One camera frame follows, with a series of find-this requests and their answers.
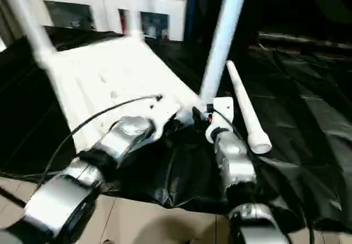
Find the black fabric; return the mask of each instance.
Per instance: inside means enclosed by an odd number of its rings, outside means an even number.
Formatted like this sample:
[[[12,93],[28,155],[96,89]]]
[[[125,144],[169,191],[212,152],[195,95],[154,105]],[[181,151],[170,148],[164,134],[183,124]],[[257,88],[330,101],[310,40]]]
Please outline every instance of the black fabric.
[[[61,28],[48,28],[48,33],[60,51],[117,36]],[[199,92],[206,52],[181,42],[146,42]],[[260,187],[254,201],[268,202],[284,232],[306,222],[319,230],[352,231],[351,63],[254,49],[235,62],[273,144],[269,154],[249,154]],[[32,174],[44,170],[69,129],[25,39],[0,55],[0,71],[2,175],[37,181],[38,175]],[[219,95],[232,91],[224,73]],[[246,137],[240,113],[235,114],[234,124]],[[169,123],[158,142],[133,152],[115,180],[104,185],[105,194],[226,214],[236,200],[229,204],[221,194],[211,145],[193,128],[172,131],[177,127]],[[52,170],[61,170],[74,157],[70,141]]]

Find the black cable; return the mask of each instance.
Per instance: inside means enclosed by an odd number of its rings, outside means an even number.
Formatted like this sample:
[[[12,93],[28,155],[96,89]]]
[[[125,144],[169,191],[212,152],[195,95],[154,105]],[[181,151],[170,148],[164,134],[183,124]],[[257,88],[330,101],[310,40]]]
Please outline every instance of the black cable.
[[[241,142],[243,142],[243,144],[246,144],[245,140],[243,139],[242,135],[238,132],[238,130],[236,129],[236,127],[233,125],[233,123],[224,116],[224,114],[222,114],[220,111],[212,108],[212,110],[214,112],[216,112],[217,114],[220,115],[220,117],[222,117],[233,129],[233,132],[236,134],[236,136],[241,140]]]
[[[18,198],[17,196],[13,195],[9,191],[5,190],[0,186],[0,196],[5,197],[6,199],[10,200],[12,203],[16,204],[20,208],[24,208],[26,206],[26,202],[22,199]]]
[[[286,237],[286,239],[287,239],[288,244],[293,244],[293,240],[292,240],[292,238],[291,238],[290,235],[285,234],[285,237]]]
[[[120,104],[117,104],[117,105],[114,105],[112,107],[109,107],[107,109],[104,109],[96,114],[94,114],[93,116],[91,116],[90,118],[86,119],[85,121],[83,121],[80,125],[78,125],[73,131],[71,131],[71,133],[60,143],[60,145],[57,147],[57,149],[54,151],[53,155],[51,156],[48,164],[46,165],[46,168],[44,170],[44,172],[42,173],[42,176],[39,180],[39,183],[37,185],[37,188],[35,191],[37,191],[41,186],[42,184],[44,183],[45,181],[45,176],[47,175],[50,167],[51,167],[51,164],[53,163],[53,160],[55,159],[56,155],[58,154],[58,152],[60,151],[60,149],[62,148],[62,146],[73,136],[75,135],[80,129],[82,129],[85,125],[87,125],[89,122],[91,122],[92,120],[94,120],[95,118],[99,117],[100,115],[104,114],[104,113],[107,113],[113,109],[116,109],[118,107],[121,107],[123,105],[126,105],[126,104],[129,104],[129,103],[132,103],[132,102],[136,102],[136,101],[140,101],[140,100],[143,100],[143,99],[150,99],[150,98],[155,98],[157,101],[159,101],[162,96],[161,95],[152,95],[152,96],[144,96],[144,97],[140,97],[140,98],[135,98],[135,99],[131,99],[129,101],[126,101],[126,102],[123,102],[123,103],[120,103]]]
[[[309,230],[309,244],[314,244],[315,243],[315,235],[314,235],[314,230],[312,227],[308,227]]]

